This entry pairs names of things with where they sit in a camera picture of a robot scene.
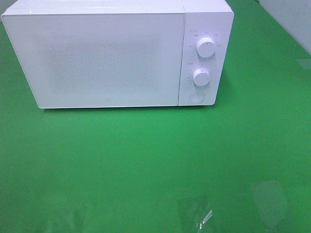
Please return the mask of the white round knob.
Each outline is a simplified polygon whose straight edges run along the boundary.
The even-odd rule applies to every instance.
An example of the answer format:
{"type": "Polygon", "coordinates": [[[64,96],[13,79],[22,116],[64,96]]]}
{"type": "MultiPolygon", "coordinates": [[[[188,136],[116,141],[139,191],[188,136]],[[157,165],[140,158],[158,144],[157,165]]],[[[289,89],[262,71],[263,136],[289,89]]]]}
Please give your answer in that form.
{"type": "Polygon", "coordinates": [[[192,76],[193,82],[196,86],[205,86],[210,81],[210,74],[207,69],[197,69],[192,76]]]}
{"type": "Polygon", "coordinates": [[[202,58],[211,57],[216,51],[216,42],[210,36],[202,37],[196,43],[196,50],[202,58]]]}

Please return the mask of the white microwave door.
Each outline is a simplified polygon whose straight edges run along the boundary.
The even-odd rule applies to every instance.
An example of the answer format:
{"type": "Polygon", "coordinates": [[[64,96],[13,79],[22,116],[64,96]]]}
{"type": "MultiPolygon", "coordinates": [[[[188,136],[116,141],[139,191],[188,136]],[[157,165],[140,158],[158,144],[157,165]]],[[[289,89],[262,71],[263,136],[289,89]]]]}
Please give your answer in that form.
{"type": "Polygon", "coordinates": [[[40,108],[176,106],[183,14],[3,17],[40,108]]]}

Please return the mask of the round white door-release button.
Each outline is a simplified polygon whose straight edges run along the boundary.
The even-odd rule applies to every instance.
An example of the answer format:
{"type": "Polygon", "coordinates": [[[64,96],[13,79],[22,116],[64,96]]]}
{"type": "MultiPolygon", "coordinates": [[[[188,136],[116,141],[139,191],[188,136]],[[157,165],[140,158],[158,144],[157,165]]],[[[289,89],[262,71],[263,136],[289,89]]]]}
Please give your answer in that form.
{"type": "Polygon", "coordinates": [[[190,95],[190,100],[195,103],[201,103],[205,98],[205,95],[201,91],[197,91],[190,95]]]}

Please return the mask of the white microwave oven body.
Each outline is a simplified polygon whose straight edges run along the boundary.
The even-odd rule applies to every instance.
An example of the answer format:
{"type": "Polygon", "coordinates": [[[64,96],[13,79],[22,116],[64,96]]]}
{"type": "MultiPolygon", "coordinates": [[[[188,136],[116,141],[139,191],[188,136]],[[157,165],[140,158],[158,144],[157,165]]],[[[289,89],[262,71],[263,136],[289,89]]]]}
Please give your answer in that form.
{"type": "Polygon", "coordinates": [[[18,0],[1,15],[116,15],[116,14],[183,14],[184,32],[176,106],[213,105],[216,101],[234,12],[224,0],[18,0]],[[202,58],[196,50],[199,39],[210,36],[216,42],[215,53],[202,58]],[[192,76],[197,69],[207,69],[210,81],[196,86],[192,76]],[[201,91],[201,103],[190,95],[201,91]]]}

